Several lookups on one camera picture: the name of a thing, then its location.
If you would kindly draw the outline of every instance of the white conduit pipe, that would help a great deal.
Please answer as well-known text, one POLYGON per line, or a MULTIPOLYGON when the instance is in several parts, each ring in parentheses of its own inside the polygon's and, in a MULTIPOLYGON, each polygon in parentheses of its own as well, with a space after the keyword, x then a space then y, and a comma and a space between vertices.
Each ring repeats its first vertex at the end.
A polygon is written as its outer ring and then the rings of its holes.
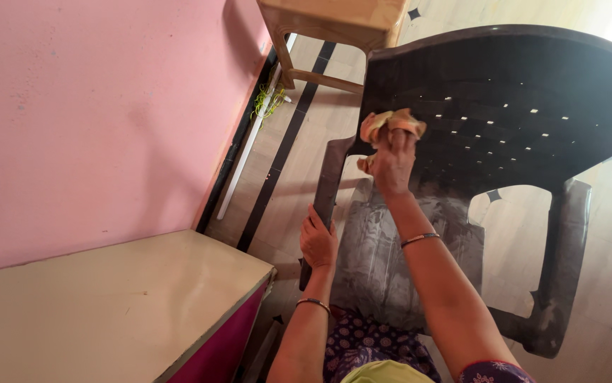
MULTIPOLYGON (((292 46, 294 45, 294 40, 296 40, 296 33, 290 33, 289 38, 287 39, 287 51, 292 50, 292 46)), ((261 122, 263 121, 264 113, 266 113, 266 109, 268 108, 268 104, 270 100, 273 98, 273 92, 275 92, 275 85, 277 81, 280 79, 280 74, 282 73, 282 68, 280 63, 277 64, 275 68, 275 73, 273 74, 273 79, 270 81, 270 86, 268 86, 268 96, 264 100, 261 109, 259 109, 259 113, 256 116, 256 120, 254 120, 254 125, 251 126, 251 132, 249 133, 249 138, 247 139, 247 145, 242 150, 242 155, 240 155, 240 161, 237 163, 237 168, 235 168, 235 173, 232 175, 232 179, 230 180, 230 186, 228 186, 228 191, 225 193, 225 197, 223 199, 223 203, 221 204, 221 209, 219 210, 219 214, 216 216, 217 220, 222 220, 225 211, 228 209, 228 204, 230 204, 230 198, 232 198, 232 194, 235 192, 235 187, 237 186, 237 181, 240 179, 240 174, 242 174, 242 169, 245 167, 245 162, 247 162, 247 157, 251 152, 251 146, 254 145, 254 140, 256 139, 256 134, 259 132, 259 128, 261 127, 261 122)))

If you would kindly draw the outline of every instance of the woman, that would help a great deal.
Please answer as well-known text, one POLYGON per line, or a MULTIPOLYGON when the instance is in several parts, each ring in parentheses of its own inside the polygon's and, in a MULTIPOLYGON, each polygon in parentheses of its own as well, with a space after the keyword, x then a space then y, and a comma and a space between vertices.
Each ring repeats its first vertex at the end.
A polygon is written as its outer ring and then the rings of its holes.
MULTIPOLYGON (((379 134, 370 168, 384 196, 426 320, 452 378, 462 382, 533 382, 519 367, 488 308, 421 211, 408 180, 417 138, 388 126, 379 134)), ((345 312, 327 336, 337 239, 309 205, 301 227, 301 250, 313 267, 310 282, 285 331, 267 383, 436 382, 431 357, 415 333, 345 312)))

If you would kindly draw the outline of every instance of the purple patterned clothing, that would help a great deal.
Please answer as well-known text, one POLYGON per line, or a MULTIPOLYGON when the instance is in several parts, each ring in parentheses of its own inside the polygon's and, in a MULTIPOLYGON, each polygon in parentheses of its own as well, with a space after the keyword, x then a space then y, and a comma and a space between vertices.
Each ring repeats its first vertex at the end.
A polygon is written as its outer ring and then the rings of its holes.
MULTIPOLYGON (((373 318, 346 311, 327 338, 323 378, 339 383, 352 370, 374 361, 392 360, 409 365, 441 383, 436 366, 418 333, 380 324, 373 318)), ((467 366, 458 383, 534 383, 520 368, 500 361, 467 366)))

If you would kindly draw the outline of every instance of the woman's left hand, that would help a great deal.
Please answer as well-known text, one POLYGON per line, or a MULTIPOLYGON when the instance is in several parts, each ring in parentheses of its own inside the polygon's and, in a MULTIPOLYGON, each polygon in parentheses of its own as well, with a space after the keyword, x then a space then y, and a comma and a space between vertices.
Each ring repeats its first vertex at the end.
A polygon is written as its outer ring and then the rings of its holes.
POLYGON ((338 251, 335 221, 332 220, 330 229, 327 230, 313 204, 308 205, 308 213, 308 217, 301 224, 301 252, 313 270, 322 267, 334 268, 338 251))

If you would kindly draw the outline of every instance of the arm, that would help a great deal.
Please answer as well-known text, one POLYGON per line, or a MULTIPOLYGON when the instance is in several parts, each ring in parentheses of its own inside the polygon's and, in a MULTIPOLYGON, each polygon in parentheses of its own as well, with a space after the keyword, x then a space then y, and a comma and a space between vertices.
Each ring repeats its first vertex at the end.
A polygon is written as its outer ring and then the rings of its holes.
MULTIPOLYGON (((327 230, 313 205, 308 210, 309 216, 301 225, 301 251, 313 267, 313 274, 301 297, 329 305, 338 248, 335 225, 332 223, 327 230)), ((326 340, 327 310, 311 302, 296 306, 266 383, 322 382, 326 340)))
MULTIPOLYGON (((389 136, 388 127, 383 129, 371 171, 400 239, 435 232, 407 187, 416 137, 401 129, 392 129, 389 136)), ((417 240, 403 251, 434 341, 455 380, 463 368, 476 361, 518 365, 485 303, 442 240, 417 240)))

